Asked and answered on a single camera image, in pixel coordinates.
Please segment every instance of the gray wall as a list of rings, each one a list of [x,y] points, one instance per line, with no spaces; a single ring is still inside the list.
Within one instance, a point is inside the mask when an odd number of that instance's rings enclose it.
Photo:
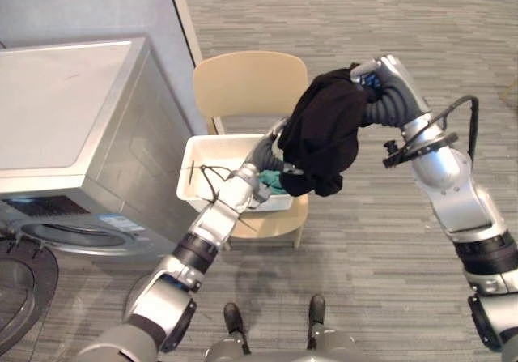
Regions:
[[[193,59],[173,0],[0,0],[0,41],[22,47],[149,36],[193,134],[206,126],[194,102]]]

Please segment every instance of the silver appliance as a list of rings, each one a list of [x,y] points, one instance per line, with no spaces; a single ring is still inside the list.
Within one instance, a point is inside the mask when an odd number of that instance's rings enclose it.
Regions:
[[[0,51],[0,355],[51,301],[54,250],[172,252],[196,217],[176,198],[189,136],[144,38]]]

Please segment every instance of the black cloth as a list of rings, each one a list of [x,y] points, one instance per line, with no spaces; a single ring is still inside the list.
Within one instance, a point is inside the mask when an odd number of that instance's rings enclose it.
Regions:
[[[311,190],[329,196],[342,188],[340,172],[358,154],[358,127],[367,98],[350,81],[350,68],[315,77],[300,97],[278,140],[284,160],[304,175],[282,173],[280,181],[292,196]]]

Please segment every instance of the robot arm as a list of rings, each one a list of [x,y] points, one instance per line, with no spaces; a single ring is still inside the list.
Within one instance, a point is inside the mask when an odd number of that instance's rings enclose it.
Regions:
[[[517,361],[515,241],[490,195],[474,182],[470,156],[449,146],[456,135],[446,135],[435,123],[401,62],[389,55],[362,64],[350,73],[351,80],[360,87],[369,75],[379,79],[383,94],[380,101],[367,106],[365,122],[399,127],[406,142],[402,149],[394,141],[385,144],[389,152],[385,165],[411,161],[415,180],[428,195],[475,291],[468,302],[481,340],[491,350],[502,351],[503,361]],[[477,103],[472,96],[468,99]]]
[[[286,120],[278,122],[256,145],[241,167],[223,183],[218,196],[191,224],[171,255],[155,268],[125,314],[124,323],[105,331],[75,362],[156,362],[159,351],[174,350],[196,310],[191,293],[231,234],[240,214],[269,190],[259,184],[260,170],[291,169],[273,157],[271,145]]]

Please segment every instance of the white basket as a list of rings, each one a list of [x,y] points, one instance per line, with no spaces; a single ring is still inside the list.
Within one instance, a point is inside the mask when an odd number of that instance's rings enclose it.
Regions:
[[[262,134],[191,137],[185,146],[176,196],[188,202],[195,210],[201,211],[208,204],[207,199],[212,199],[212,192],[199,167],[206,165],[238,169],[261,137]],[[224,169],[216,171],[223,177],[227,177],[229,173]],[[209,169],[205,169],[205,173],[217,192],[223,180]],[[293,197],[289,194],[272,194],[259,207],[247,211],[282,211],[289,209],[292,202]]]

